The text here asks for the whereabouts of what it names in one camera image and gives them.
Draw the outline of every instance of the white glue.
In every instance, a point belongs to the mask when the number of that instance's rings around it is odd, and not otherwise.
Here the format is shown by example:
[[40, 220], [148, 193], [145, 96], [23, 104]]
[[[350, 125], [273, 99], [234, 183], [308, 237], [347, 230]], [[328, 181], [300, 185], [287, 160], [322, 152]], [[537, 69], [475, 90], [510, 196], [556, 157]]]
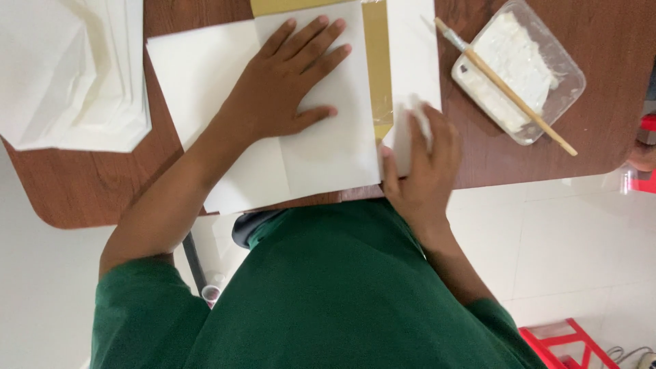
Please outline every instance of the white glue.
[[[558, 87], [558, 80], [546, 66], [538, 44], [514, 14], [500, 15], [472, 47], [534, 112], [542, 115], [549, 90]], [[457, 73], [470, 95], [508, 131], [518, 133], [531, 121], [469, 60], [462, 63]]]

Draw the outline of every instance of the wooden brush handle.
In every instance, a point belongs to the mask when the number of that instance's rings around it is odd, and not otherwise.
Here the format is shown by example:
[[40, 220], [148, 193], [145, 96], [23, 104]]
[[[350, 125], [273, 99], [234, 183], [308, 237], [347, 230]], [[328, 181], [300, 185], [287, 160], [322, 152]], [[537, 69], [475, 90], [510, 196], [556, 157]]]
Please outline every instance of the wooden brush handle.
[[538, 115], [536, 112], [533, 111], [523, 100], [521, 97], [519, 97], [504, 81], [499, 77], [488, 65], [481, 59], [478, 54], [474, 52], [471, 48], [468, 48], [464, 51], [464, 55], [467, 56], [467, 58], [472, 62], [473, 65], [475, 65], [483, 74], [485, 74], [490, 81], [492, 81], [506, 96], [512, 100], [512, 102], [519, 107], [519, 109], [524, 112], [527, 116], [529, 116], [537, 125], [540, 126], [544, 130], [544, 132], [549, 135], [554, 141], [558, 142], [562, 148], [565, 149], [570, 155], [576, 156], [579, 153], [574, 150], [574, 148], [565, 141], [559, 134], [557, 134], [556, 131], [553, 130], [553, 128], [549, 127], [549, 125]]

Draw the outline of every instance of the fingernail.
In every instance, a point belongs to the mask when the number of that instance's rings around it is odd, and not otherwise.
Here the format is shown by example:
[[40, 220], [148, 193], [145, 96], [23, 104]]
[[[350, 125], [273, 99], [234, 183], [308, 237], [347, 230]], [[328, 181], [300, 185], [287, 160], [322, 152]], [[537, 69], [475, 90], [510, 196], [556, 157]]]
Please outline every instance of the fingernail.
[[392, 149], [385, 145], [380, 146], [380, 154], [383, 158], [389, 158], [392, 155]]

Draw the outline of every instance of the gold card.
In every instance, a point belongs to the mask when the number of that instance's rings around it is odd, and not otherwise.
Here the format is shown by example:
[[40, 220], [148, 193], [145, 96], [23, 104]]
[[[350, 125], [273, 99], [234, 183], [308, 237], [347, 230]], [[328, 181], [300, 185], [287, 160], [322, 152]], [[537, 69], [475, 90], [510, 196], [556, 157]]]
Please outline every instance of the gold card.
[[[344, 0], [251, 0], [253, 15], [262, 16], [342, 3]], [[369, 90], [376, 139], [382, 140], [394, 125], [390, 39], [385, 0], [362, 3]]]

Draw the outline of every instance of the green shirt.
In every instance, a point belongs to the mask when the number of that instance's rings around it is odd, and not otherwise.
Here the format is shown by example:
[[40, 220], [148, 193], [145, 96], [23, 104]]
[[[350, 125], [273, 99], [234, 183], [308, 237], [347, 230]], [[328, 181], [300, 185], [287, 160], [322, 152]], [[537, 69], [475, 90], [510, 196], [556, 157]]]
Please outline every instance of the green shirt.
[[463, 307], [384, 200], [286, 211], [212, 311], [131, 261], [96, 292], [91, 368], [543, 368], [497, 303]]

